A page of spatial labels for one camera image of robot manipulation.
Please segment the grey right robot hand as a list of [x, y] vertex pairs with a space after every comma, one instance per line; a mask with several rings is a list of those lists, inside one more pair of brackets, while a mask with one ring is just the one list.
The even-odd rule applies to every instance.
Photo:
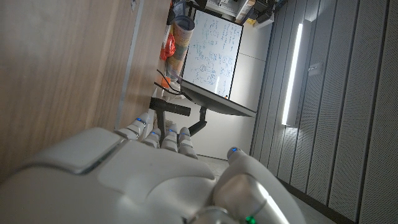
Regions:
[[303, 223], [301, 209], [237, 147], [215, 177], [187, 128], [87, 129], [25, 161], [1, 184], [2, 223]]

